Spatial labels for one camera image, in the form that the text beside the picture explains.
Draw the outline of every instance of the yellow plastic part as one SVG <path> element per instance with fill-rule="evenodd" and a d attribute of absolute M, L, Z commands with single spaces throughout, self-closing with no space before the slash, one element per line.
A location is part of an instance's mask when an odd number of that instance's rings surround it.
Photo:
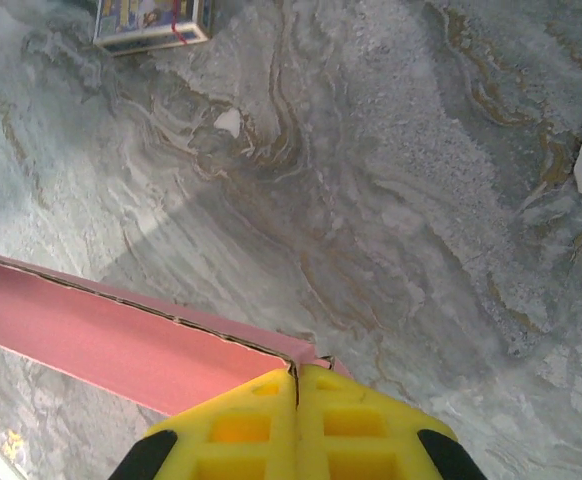
<path fill-rule="evenodd" d="M 298 480 L 441 480 L 418 439 L 441 421 L 324 368 L 300 376 Z"/>
<path fill-rule="evenodd" d="M 295 480 L 295 398 L 274 370 L 154 426 L 178 434 L 155 480 Z"/>
<path fill-rule="evenodd" d="M 156 425 L 178 440 L 155 480 L 441 480 L 417 433 L 439 420 L 319 366 L 275 370 Z"/>

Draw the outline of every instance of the pink cardboard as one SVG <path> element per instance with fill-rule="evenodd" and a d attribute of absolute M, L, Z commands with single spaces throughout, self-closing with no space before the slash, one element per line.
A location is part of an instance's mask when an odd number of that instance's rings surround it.
<path fill-rule="evenodd" d="M 0 347 L 166 415 L 316 359 L 308 342 L 0 257 Z"/>

